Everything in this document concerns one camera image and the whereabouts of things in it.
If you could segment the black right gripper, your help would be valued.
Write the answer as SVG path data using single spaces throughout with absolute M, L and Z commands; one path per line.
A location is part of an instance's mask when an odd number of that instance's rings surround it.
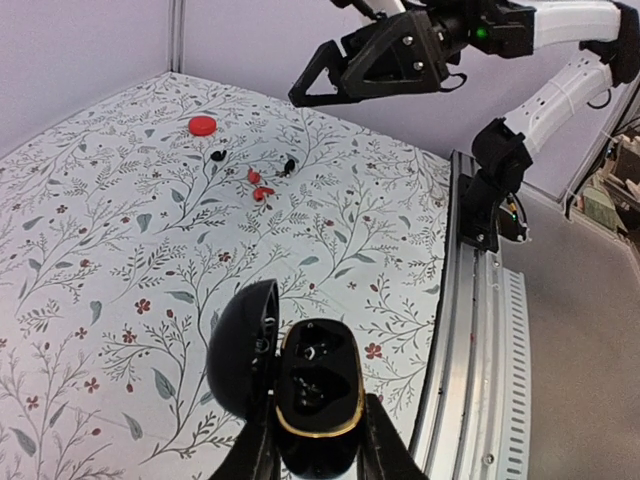
M 410 9 L 381 17 L 341 38 L 321 44 L 288 92 L 295 107 L 348 104 L 398 95 L 449 93 L 443 86 L 468 45 L 468 25 L 451 9 Z M 341 75 L 344 71 L 344 87 Z M 332 93 L 309 89 L 325 73 Z

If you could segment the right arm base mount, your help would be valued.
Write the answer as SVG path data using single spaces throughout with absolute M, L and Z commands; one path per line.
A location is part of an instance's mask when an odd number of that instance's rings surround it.
M 522 205 L 513 194 L 501 193 L 480 176 L 458 177 L 458 237 L 479 251 L 499 251 L 499 238 L 515 243 L 528 239 Z

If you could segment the black earbud charging case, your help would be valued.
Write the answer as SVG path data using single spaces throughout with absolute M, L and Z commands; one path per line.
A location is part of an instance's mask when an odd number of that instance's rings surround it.
M 357 342 L 348 326 L 308 319 L 279 334 L 276 280 L 240 289 L 212 331 L 210 392 L 244 423 L 273 419 L 280 476 L 336 479 L 353 464 L 365 392 Z

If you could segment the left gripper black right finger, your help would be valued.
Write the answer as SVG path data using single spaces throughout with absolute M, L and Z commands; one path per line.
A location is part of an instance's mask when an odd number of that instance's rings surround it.
M 415 463 L 376 395 L 366 395 L 362 420 L 358 479 L 429 479 Z

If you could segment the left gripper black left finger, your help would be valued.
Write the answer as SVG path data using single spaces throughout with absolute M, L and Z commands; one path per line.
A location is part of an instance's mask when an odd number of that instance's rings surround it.
M 246 423 L 209 480 L 272 480 L 280 478 L 280 455 L 273 419 Z

